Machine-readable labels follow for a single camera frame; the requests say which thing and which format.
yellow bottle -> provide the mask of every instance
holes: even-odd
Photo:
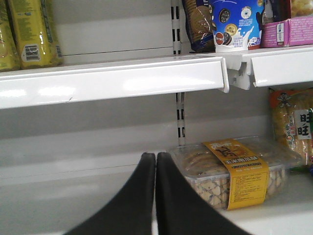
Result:
[[[20,60],[6,11],[5,0],[0,0],[0,71],[20,69]]]
[[[62,63],[51,0],[8,0],[22,69]]]

clear plastic box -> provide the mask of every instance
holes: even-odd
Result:
[[[260,137],[236,139],[261,157],[269,166],[266,199],[281,191],[289,169],[303,164],[301,156],[278,143]],[[202,143],[179,146],[168,151],[191,187],[212,207],[226,209],[229,199],[229,172]]]

barcode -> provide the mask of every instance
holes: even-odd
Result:
[[[25,46],[26,61],[40,61],[40,54],[37,45]]]
[[[62,58],[63,55],[62,55],[62,52],[61,52],[61,47],[60,46],[56,46],[56,48],[57,48],[58,57]]]

pink box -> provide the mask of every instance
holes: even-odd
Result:
[[[313,17],[296,17],[263,26],[261,47],[313,44]]]

white shelf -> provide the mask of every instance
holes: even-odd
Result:
[[[313,45],[213,53],[226,59],[229,83],[248,90],[313,81]]]
[[[220,213],[254,235],[311,235],[312,198],[313,177],[292,175],[285,190],[263,204]]]
[[[1,187],[1,235],[62,235],[105,206],[133,170]]]
[[[222,57],[168,56],[19,70],[0,75],[0,109],[207,89],[229,90]]]

